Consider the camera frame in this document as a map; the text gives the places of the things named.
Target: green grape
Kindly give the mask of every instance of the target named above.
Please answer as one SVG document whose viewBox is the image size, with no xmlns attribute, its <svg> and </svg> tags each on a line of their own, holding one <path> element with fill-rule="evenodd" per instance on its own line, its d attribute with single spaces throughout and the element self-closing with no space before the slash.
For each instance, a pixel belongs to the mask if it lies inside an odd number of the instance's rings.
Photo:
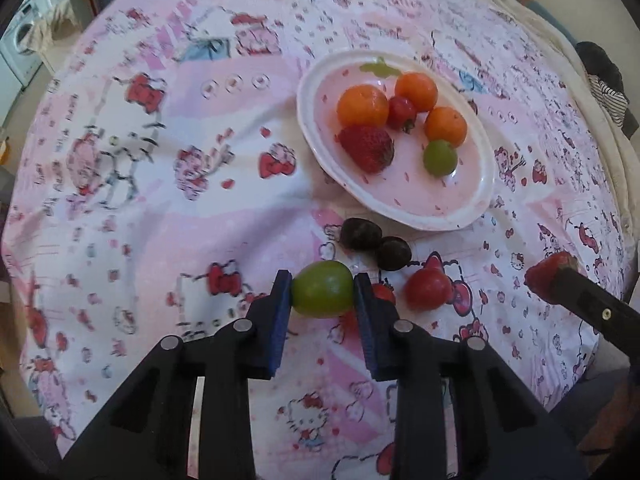
<svg viewBox="0 0 640 480">
<path fill-rule="evenodd" d="M 446 176 L 456 170 L 458 154 L 446 140 L 432 140 L 424 149 L 422 163 L 424 169 L 433 176 Z"/>
<path fill-rule="evenodd" d="M 309 317 L 337 317 L 353 307 L 353 277 L 336 261 L 315 262 L 302 269 L 291 286 L 292 306 Z"/>
</svg>

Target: oval plate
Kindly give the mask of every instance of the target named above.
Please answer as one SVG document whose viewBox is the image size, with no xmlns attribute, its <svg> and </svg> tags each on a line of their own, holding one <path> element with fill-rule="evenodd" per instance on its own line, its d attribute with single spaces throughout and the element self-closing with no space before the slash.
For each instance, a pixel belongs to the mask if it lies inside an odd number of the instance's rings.
<svg viewBox="0 0 640 480">
<path fill-rule="evenodd" d="M 399 72 L 423 72 L 438 86 L 438 106 L 451 106 L 468 124 L 458 148 L 458 167 L 444 179 L 422 164 L 428 141 L 424 114 L 410 134 L 391 132 L 396 154 L 377 175 L 364 174 L 337 141 L 341 130 L 335 107 L 342 93 L 372 84 L 394 94 Z M 318 163 L 360 203 L 421 231 L 452 231 L 468 226 L 489 206 L 494 192 L 495 160 L 487 134 L 467 101 L 443 78 L 404 57 L 373 50 L 334 52 L 319 60 L 298 86 L 298 122 Z"/>
</svg>

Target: hello kitty print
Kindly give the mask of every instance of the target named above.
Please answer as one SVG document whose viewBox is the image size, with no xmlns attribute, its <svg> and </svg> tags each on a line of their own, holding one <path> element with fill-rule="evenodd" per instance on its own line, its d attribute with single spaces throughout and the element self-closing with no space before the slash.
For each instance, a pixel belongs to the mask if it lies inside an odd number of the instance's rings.
<svg viewBox="0 0 640 480">
<path fill-rule="evenodd" d="M 467 229 L 387 221 L 316 163 L 296 89 L 344 48 L 414 59 L 478 115 L 495 189 Z M 410 264 L 385 272 L 345 250 L 354 216 L 407 240 Z M 620 218 L 580 111 L 487 0 L 115 0 L 38 108 L 1 249 L 28 320 L 22 375 L 62 453 L 162 336 L 214 335 L 279 269 L 338 260 L 368 273 L 432 335 L 485 339 L 547 408 L 597 336 L 530 294 L 524 273 L 566 250 L 615 295 L 626 279 Z M 425 267 L 452 295 L 412 312 L 402 290 Z M 397 389 L 371 380 L 353 318 L 293 312 L 281 369 L 249 388 L 264 480 L 390 475 Z"/>
</svg>

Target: table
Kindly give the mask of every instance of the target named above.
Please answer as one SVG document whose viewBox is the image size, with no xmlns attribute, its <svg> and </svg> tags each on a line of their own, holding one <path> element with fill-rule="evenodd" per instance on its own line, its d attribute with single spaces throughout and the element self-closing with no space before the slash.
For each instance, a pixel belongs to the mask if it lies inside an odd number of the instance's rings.
<svg viewBox="0 0 640 480">
<path fill-rule="evenodd" d="M 416 59 L 465 95 L 497 164 L 475 223 L 416 232 L 323 173 L 295 92 L 340 48 Z M 596 335 L 532 297 L 524 271 L 568 250 L 620 293 L 618 216 L 593 139 L 523 28 L 487 0 L 115 0 L 40 105 L 2 240 L 30 322 L 22 373 L 61 451 L 160 337 L 213 334 L 278 269 L 336 258 L 378 279 L 337 243 L 350 216 L 452 280 L 451 304 L 415 314 L 400 292 L 416 267 L 382 272 L 402 316 L 488 340 L 549 409 Z M 266 480 L 388 474 L 395 386 L 372 383 L 340 320 L 292 314 L 282 368 L 250 399 Z"/>
</svg>

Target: orange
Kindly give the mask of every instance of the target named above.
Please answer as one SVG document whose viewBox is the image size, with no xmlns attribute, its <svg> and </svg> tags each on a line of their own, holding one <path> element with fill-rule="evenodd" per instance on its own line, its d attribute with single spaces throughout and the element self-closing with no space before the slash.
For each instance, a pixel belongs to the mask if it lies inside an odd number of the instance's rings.
<svg viewBox="0 0 640 480">
<path fill-rule="evenodd" d="M 455 108 L 438 106 L 424 121 L 424 134 L 429 140 L 446 140 L 457 148 L 466 139 L 465 118 Z"/>
<path fill-rule="evenodd" d="M 430 112 L 438 101 L 438 87 L 426 74 L 407 72 L 396 81 L 396 95 L 409 99 L 418 113 Z"/>
<path fill-rule="evenodd" d="M 378 126 L 386 124 L 389 101 L 384 93 L 373 85 L 356 85 L 347 88 L 336 108 L 343 127 Z"/>
</svg>

